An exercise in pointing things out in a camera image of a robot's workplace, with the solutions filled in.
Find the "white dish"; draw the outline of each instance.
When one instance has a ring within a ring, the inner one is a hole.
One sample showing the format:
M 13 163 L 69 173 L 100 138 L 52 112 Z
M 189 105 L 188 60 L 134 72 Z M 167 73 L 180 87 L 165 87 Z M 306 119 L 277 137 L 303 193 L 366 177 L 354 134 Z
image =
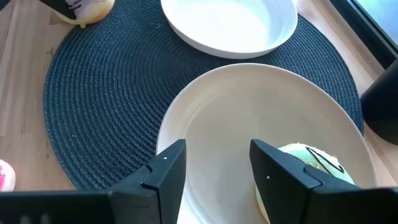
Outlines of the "white dish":
M 161 0 L 172 29 L 210 55 L 244 59 L 265 55 L 294 33 L 292 0 Z
M 281 68 L 235 64 L 198 77 L 174 99 L 157 153 L 187 140 L 179 223 L 264 224 L 254 194 L 251 139 L 300 142 L 335 155 L 360 187 L 375 187 L 370 153 L 346 112 L 319 87 Z

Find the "black object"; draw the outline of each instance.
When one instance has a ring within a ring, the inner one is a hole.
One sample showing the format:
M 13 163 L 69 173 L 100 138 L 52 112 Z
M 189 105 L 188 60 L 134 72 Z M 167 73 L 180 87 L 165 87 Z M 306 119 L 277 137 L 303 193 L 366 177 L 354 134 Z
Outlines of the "black object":
M 6 7 L 9 2 L 10 0 L 0 0 L 0 10 L 4 9 L 4 7 Z
M 398 58 L 398 46 L 356 0 L 330 2 L 384 68 Z
M 55 11 L 63 14 L 69 19 L 76 19 L 74 9 L 81 7 L 80 5 L 81 0 L 76 0 L 76 3 L 73 6 L 68 5 L 65 0 L 39 0 L 39 1 L 46 4 L 48 7 L 51 7 Z
M 162 118 L 199 75 L 232 63 L 295 72 L 332 96 L 360 131 L 360 100 L 347 66 L 302 16 L 293 36 L 250 60 L 207 55 L 170 28 L 159 0 L 117 0 L 104 20 L 73 29 L 53 56 L 44 90 L 55 155 L 78 189 L 112 186 L 155 156 Z
M 108 190 L 0 193 L 0 223 L 175 224 L 185 168 L 181 139 Z
M 398 60 L 362 95 L 363 117 L 380 137 L 398 144 Z
M 361 189 L 260 140 L 250 160 L 272 224 L 398 223 L 398 188 Z

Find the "pink object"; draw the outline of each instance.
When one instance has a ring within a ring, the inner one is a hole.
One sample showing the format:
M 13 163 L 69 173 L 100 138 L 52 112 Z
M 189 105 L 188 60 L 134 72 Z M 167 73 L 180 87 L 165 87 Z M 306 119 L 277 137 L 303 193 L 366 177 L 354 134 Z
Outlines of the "pink object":
M 71 8 L 75 9 L 76 19 L 80 19 L 85 15 L 85 11 L 91 8 L 94 4 L 105 2 L 105 0 L 66 0 Z
M 0 192 L 10 192 L 15 187 L 15 171 L 6 161 L 0 159 Z

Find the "white bowl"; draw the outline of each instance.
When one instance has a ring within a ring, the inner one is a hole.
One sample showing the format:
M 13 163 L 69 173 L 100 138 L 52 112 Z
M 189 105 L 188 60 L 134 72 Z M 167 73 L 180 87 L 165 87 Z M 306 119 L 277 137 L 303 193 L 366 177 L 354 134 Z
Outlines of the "white bowl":
M 187 178 L 179 223 L 263 224 L 249 146 L 304 143 L 337 156 L 360 187 L 376 187 L 361 133 L 319 87 L 281 68 L 235 64 L 198 77 L 174 99 L 157 153 L 187 140 Z
M 244 59 L 280 46 L 297 26 L 292 0 L 161 0 L 172 29 L 210 55 Z

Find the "wooden table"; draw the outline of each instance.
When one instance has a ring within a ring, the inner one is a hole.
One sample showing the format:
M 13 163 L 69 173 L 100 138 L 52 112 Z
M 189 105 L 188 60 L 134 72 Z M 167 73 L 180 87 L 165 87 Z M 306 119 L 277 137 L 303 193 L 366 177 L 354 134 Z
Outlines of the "wooden table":
M 299 13 L 338 49 L 359 94 L 383 69 L 327 0 L 295 0 Z M 17 174 L 16 190 L 74 189 L 44 128 L 43 87 L 59 43 L 72 28 L 37 0 L 13 0 L 0 12 L 0 159 Z M 365 126 L 379 185 L 398 184 L 398 146 Z

